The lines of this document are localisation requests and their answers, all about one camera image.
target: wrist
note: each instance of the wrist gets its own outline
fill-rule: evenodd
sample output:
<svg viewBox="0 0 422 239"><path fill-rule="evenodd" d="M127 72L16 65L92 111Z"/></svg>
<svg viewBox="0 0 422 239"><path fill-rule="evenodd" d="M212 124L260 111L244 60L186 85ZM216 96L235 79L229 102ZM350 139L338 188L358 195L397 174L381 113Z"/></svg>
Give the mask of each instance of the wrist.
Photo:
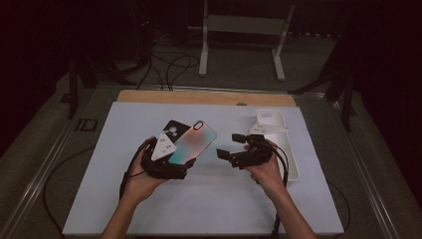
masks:
<svg viewBox="0 0 422 239"><path fill-rule="evenodd" d="M140 202L141 201L136 200L135 197L131 196L130 193L124 193L118 205L124 205L127 209L134 210Z"/></svg>

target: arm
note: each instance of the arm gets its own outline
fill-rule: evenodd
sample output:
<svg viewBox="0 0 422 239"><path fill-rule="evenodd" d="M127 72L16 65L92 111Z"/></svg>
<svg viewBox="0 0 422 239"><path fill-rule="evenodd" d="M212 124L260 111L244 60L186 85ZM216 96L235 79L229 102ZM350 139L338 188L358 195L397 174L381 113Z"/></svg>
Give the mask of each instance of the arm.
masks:
<svg viewBox="0 0 422 239"><path fill-rule="evenodd" d="M280 221L291 238L317 238L286 189L274 154L268 162L245 169L251 172L251 177L260 183L273 201Z"/></svg>
<svg viewBox="0 0 422 239"><path fill-rule="evenodd" d="M135 175L144 171L140 166L142 156L143 150L133 163L130 175ZM155 188L164 181L164 179L156 179L148 176L146 173L130 178L127 181L124 194L101 238L124 238L137 204L148 198Z"/></svg>

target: white table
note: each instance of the white table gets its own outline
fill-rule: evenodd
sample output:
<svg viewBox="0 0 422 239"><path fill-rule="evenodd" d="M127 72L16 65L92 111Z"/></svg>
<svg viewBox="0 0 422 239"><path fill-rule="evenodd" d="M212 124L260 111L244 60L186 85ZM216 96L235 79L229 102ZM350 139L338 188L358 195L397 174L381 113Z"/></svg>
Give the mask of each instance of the white table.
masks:
<svg viewBox="0 0 422 239"><path fill-rule="evenodd" d="M174 236L268 235L276 210L246 170L232 168L216 148L243 150L231 133L247 133L257 109L282 111L301 178L290 182L298 208L317 234L343 231L299 108L114 103L64 228L64 234L103 232L118 202L123 173L139 145L169 120L206 121L217 139L184 180L170 180L136 209L128 234Z"/></svg>

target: dark background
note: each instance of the dark background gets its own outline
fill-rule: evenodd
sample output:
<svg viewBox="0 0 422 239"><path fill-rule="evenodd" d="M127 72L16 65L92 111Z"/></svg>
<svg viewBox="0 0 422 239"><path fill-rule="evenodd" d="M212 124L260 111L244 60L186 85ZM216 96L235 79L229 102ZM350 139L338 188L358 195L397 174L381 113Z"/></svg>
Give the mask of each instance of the dark background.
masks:
<svg viewBox="0 0 422 239"><path fill-rule="evenodd" d="M148 14L160 31L180 39L186 39L187 26L202 24L202 1L140 2L151 4ZM274 10L272 4L279 1L259 7L254 2L214 0L210 1L210 12L264 17L277 17L285 12L283 6ZM54 93L56 81L68 71L70 46L75 39L72 33L90 36L92 42L103 43L104 53L112 52L102 30L106 26L98 22L96 3L0 2L0 154ZM422 169L421 10L413 1L377 4L318 1L299 4L290 28L296 37L309 33L338 38L335 56L327 64L335 69L339 63L332 59L347 60L354 89L362 94L419 204L422 202L422 186L418 183ZM340 37L344 29L348 32Z"/></svg>

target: iridescent phone case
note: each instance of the iridescent phone case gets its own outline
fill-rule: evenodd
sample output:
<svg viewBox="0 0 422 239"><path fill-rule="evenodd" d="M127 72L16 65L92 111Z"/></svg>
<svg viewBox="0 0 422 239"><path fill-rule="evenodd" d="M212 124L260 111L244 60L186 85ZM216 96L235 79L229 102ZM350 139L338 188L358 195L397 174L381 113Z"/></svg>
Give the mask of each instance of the iridescent phone case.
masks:
<svg viewBox="0 0 422 239"><path fill-rule="evenodd" d="M196 158L216 137L217 133L200 120L174 143L177 149L168 161L183 165L190 159Z"/></svg>

